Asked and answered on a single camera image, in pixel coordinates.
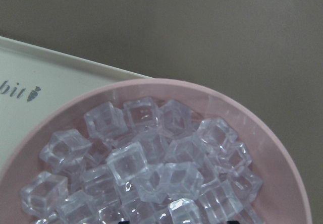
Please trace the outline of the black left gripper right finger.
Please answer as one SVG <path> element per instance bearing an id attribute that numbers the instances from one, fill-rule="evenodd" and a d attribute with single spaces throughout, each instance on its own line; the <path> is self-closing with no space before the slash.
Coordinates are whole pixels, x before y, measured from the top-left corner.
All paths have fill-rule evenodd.
<path id="1" fill-rule="evenodd" d="M 227 224 L 240 224 L 240 222 L 237 220 L 228 220 Z"/>

